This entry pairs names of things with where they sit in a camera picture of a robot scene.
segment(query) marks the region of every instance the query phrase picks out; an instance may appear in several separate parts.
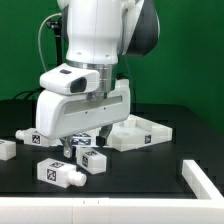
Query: black table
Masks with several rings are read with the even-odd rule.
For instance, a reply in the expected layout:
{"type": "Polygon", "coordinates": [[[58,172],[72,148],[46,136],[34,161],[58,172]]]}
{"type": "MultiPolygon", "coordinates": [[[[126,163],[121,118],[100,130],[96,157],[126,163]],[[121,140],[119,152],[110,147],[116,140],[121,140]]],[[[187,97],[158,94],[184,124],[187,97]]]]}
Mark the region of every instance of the black table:
{"type": "Polygon", "coordinates": [[[15,139],[16,130],[35,125],[36,102],[0,101],[0,138],[17,141],[16,157],[0,161],[0,195],[32,197],[195,198],[181,175],[182,161],[194,159],[224,194],[224,136],[191,110],[177,105],[132,105],[132,113],[173,128],[171,142],[127,152],[97,148],[107,171],[87,175],[84,187],[66,189],[37,180],[37,163],[63,156],[62,146],[41,148],[15,139]]]}

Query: white block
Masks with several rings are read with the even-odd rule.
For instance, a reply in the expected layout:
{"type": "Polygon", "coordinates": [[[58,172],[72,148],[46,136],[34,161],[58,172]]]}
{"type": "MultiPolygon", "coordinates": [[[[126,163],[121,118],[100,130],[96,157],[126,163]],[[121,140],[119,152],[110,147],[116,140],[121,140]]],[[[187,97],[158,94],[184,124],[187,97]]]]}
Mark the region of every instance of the white block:
{"type": "Polygon", "coordinates": [[[221,199],[223,196],[194,160],[184,160],[182,175],[198,199],[221,199]]]}
{"type": "Polygon", "coordinates": [[[92,148],[77,147],[76,157],[77,164],[91,174],[106,171],[107,157],[92,148]]]}
{"type": "Polygon", "coordinates": [[[0,139],[0,159],[9,160],[16,156],[16,143],[0,139]]]}
{"type": "Polygon", "coordinates": [[[37,164],[37,178],[63,188],[86,183],[86,175],[76,171],[76,166],[54,159],[46,159],[37,164]]]}

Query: white box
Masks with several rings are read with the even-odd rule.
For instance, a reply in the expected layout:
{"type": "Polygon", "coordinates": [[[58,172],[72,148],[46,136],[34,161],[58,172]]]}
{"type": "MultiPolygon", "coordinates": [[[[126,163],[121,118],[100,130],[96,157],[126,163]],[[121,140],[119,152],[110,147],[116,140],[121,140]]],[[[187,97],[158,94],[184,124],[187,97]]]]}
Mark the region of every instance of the white box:
{"type": "Polygon", "coordinates": [[[16,143],[0,139],[0,159],[9,160],[16,156],[16,143]]]}
{"type": "Polygon", "coordinates": [[[107,157],[92,148],[77,147],[76,157],[77,164],[91,174],[106,171],[107,157]]]}

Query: green wall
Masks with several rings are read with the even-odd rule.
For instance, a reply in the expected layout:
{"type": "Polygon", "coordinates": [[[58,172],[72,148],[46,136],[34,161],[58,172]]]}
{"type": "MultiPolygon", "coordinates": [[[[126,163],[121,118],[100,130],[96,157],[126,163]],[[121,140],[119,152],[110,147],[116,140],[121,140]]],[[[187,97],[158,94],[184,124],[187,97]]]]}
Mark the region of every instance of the green wall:
{"type": "MultiPolygon", "coordinates": [[[[224,134],[224,1],[154,1],[159,44],[144,58],[128,58],[137,102],[187,106],[224,134]]],[[[59,9],[56,0],[11,0],[1,2],[0,10],[0,99],[9,99],[39,87],[38,29],[59,9]]],[[[49,67],[55,65],[53,38],[45,29],[49,67]]],[[[124,59],[119,70],[128,73],[124,59]]]]}

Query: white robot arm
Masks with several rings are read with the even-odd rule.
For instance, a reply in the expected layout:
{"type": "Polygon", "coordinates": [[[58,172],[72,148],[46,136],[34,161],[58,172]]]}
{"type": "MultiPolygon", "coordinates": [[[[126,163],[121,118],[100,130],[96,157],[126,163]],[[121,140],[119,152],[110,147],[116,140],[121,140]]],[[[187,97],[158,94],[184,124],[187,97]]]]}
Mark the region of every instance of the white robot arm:
{"type": "Polygon", "coordinates": [[[157,43],[158,19],[151,0],[58,0],[66,62],[43,74],[46,90],[38,99],[36,128],[48,139],[62,139],[71,157],[73,134],[102,128],[130,113],[128,80],[116,80],[118,56],[144,56],[157,43]]]}

